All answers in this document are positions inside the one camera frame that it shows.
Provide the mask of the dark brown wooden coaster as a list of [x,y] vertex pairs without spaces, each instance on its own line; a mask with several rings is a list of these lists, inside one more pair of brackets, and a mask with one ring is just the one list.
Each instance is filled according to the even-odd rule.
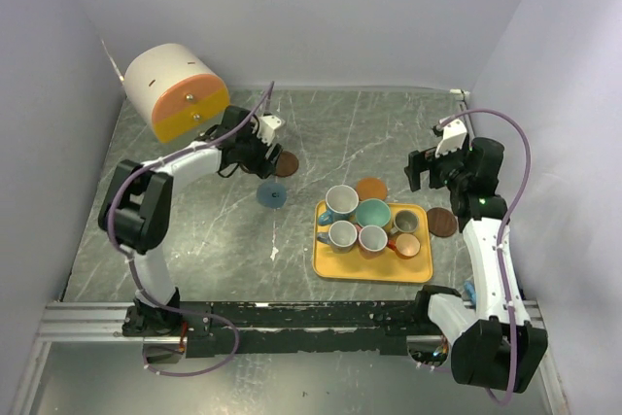
[[275,167],[275,175],[280,178],[291,177],[299,168],[299,160],[289,151],[281,152]]

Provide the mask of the blue round coaster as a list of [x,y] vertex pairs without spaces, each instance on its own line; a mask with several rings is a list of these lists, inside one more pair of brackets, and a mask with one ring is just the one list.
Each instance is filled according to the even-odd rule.
[[263,207],[280,209],[287,201],[287,189],[278,182],[267,181],[258,186],[256,199]]

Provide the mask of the light orange wooden coaster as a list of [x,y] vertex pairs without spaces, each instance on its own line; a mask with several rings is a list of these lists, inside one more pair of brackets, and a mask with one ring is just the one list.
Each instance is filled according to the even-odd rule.
[[368,199],[385,200],[388,195],[386,184],[381,179],[376,177],[365,177],[360,179],[355,186],[355,191],[357,192],[360,201]]

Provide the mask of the dark walnut wooden coaster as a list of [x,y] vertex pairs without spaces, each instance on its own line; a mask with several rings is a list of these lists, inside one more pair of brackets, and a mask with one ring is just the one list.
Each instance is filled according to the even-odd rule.
[[458,222],[454,214],[441,207],[433,207],[427,211],[430,234],[440,237],[451,237],[458,229]]

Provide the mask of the yellow plastic tray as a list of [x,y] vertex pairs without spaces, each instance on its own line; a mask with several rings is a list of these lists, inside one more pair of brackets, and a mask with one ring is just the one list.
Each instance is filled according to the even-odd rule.
[[390,248],[375,257],[367,257],[359,244],[348,253],[336,253],[327,244],[315,240],[312,264],[315,272],[323,278],[423,284],[433,275],[432,246],[426,210],[412,203],[390,203],[392,214],[401,210],[414,212],[419,226],[414,236],[420,242],[420,250],[412,258],[398,255]]

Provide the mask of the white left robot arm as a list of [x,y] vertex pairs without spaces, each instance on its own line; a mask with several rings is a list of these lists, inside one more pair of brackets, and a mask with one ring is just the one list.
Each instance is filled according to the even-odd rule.
[[168,336],[182,323],[180,293],[163,252],[173,197],[186,186],[227,168],[261,179],[274,175],[283,151],[276,143],[283,119],[229,106],[220,123],[187,146],[158,159],[124,160],[115,170],[98,215],[99,227],[129,262],[136,285],[122,333]]

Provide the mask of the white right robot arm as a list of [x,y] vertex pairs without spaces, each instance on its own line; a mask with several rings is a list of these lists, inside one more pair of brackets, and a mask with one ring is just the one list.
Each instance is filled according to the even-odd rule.
[[444,335],[457,383],[522,394],[547,350],[548,335],[532,325],[514,274],[509,228],[502,222],[508,208],[497,193],[503,152],[501,143],[476,137],[443,156],[434,148],[409,154],[404,172],[411,190],[419,190],[422,173],[428,173],[431,188],[450,192],[476,291],[475,305],[468,308],[457,290],[426,285],[415,297],[412,322],[422,334]]

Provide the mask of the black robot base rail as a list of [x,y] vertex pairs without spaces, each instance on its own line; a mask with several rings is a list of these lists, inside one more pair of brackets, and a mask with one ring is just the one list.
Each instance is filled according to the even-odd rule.
[[189,358],[238,354],[377,352],[441,365],[449,344],[412,300],[184,301],[177,313],[139,302],[126,312],[124,337],[170,337]]

